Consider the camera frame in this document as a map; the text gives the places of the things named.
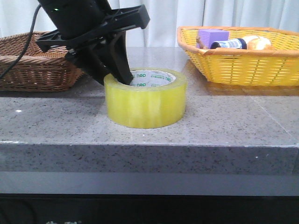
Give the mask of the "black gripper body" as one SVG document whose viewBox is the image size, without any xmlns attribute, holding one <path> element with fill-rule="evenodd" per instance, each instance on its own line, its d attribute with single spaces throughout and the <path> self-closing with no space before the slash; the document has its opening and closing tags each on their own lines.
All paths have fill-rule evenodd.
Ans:
<svg viewBox="0 0 299 224">
<path fill-rule="evenodd" d="M 112 9 L 106 0 L 41 0 L 39 3 L 57 28 L 37 40 L 43 52 L 58 46 L 77 48 L 119 32 L 145 29 L 150 21 L 145 5 Z"/>
</svg>

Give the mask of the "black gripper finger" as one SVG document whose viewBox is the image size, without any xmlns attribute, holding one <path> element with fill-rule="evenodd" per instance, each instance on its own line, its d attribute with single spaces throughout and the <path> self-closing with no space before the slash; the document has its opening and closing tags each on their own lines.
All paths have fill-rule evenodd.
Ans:
<svg viewBox="0 0 299 224">
<path fill-rule="evenodd" d="M 117 78 L 115 50 L 108 45 L 91 44 L 81 48 L 69 48 L 65 59 L 100 84 L 104 84 L 104 77 L 108 74 Z"/>
<path fill-rule="evenodd" d="M 113 34 L 108 39 L 105 64 L 111 74 L 122 84 L 130 84 L 133 75 L 130 71 L 126 49 L 126 31 Z"/>
</svg>

